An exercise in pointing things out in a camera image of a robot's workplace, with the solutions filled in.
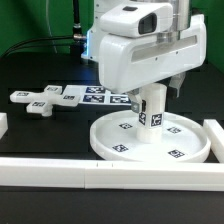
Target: green background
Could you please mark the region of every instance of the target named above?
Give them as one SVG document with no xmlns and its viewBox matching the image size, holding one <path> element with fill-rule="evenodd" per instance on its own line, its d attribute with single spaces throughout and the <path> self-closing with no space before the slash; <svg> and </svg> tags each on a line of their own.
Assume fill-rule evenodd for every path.
<svg viewBox="0 0 224 224">
<path fill-rule="evenodd" d="M 192 3 L 206 16 L 207 59 L 224 72 L 224 1 L 192 0 Z M 80 13 L 83 32 L 86 33 L 93 21 L 93 0 L 80 0 Z M 72 0 L 50 0 L 49 18 L 53 36 L 72 34 Z M 1 54 L 17 42 L 45 36 L 49 36 L 46 0 L 0 0 Z"/>
</svg>

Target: black table surface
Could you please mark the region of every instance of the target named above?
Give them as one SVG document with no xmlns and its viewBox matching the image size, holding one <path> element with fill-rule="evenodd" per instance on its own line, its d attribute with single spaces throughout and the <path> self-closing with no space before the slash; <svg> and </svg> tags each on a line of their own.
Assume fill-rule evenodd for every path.
<svg viewBox="0 0 224 224">
<path fill-rule="evenodd" d="M 53 116 L 26 113 L 10 102 L 16 90 L 42 92 L 47 85 L 99 85 L 96 68 L 66 54 L 17 53 L 0 61 L 0 112 L 9 129 L 0 156 L 100 159 L 89 144 L 91 124 L 125 106 L 54 106 Z M 224 120 L 224 74 L 211 64 L 189 71 L 167 110 L 202 124 Z M 211 153 L 208 162 L 216 162 Z M 0 224 L 20 223 L 224 223 L 223 192 L 84 190 L 0 187 Z"/>
</svg>

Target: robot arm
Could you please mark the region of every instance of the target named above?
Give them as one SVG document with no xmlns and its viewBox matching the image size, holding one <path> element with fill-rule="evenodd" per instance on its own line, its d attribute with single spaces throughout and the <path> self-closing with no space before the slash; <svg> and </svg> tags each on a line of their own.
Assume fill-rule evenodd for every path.
<svg viewBox="0 0 224 224">
<path fill-rule="evenodd" d="M 100 43 L 99 76 L 112 92 L 132 91 L 199 67 L 205 60 L 204 16 L 192 16 L 188 28 L 189 7 L 182 8 L 188 0 L 151 2 L 126 1 L 100 19 L 108 34 Z M 183 15 L 177 17 L 177 10 Z"/>
</svg>

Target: white block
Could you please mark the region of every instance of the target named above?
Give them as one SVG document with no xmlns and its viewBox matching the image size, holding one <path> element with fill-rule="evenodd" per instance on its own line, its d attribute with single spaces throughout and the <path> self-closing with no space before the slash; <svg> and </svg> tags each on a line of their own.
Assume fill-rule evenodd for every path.
<svg viewBox="0 0 224 224">
<path fill-rule="evenodd" d="M 89 167 L 96 162 L 85 162 Z M 0 158 L 1 186 L 85 187 L 85 167 L 75 160 Z"/>
<path fill-rule="evenodd" d="M 56 95 L 60 95 L 62 93 L 62 86 L 47 86 L 44 89 L 44 92 L 46 92 L 47 94 L 56 94 Z"/>
<path fill-rule="evenodd" d="M 7 115 L 5 113 L 0 113 L 0 139 L 8 130 Z"/>
<path fill-rule="evenodd" d="M 10 100 L 14 103 L 30 103 L 36 98 L 36 94 L 27 91 L 15 91 L 10 95 Z"/>
<path fill-rule="evenodd" d="M 56 98 L 56 102 L 60 106 L 76 107 L 79 104 L 80 96 L 60 95 Z"/>
<path fill-rule="evenodd" d="M 43 113 L 46 113 L 49 110 L 49 104 L 45 100 L 33 101 L 33 102 L 31 102 L 27 106 L 26 110 L 27 110 L 28 113 L 39 113 L 39 114 L 43 114 Z"/>
<path fill-rule="evenodd" d="M 224 165 L 113 162 L 86 169 L 86 188 L 224 191 Z"/>
<path fill-rule="evenodd" d="M 216 120 L 205 120 L 204 130 L 211 140 L 211 148 L 220 163 L 224 163 L 224 130 Z"/>
</svg>

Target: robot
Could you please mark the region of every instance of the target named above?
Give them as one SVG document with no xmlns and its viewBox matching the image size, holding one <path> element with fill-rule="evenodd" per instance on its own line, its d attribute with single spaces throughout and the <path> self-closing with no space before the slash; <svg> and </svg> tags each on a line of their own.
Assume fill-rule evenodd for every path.
<svg viewBox="0 0 224 224">
<path fill-rule="evenodd" d="M 185 72 L 202 65 L 204 16 L 191 16 L 189 0 L 105 0 L 96 1 L 95 10 L 89 59 L 99 63 L 102 86 L 128 94 L 132 111 L 96 121 L 92 148 L 106 160 L 204 162 L 210 148 L 204 130 L 165 113 L 167 87 L 156 83 L 172 77 L 170 86 L 178 89 Z M 96 39 L 99 51 L 91 47 Z"/>
</svg>

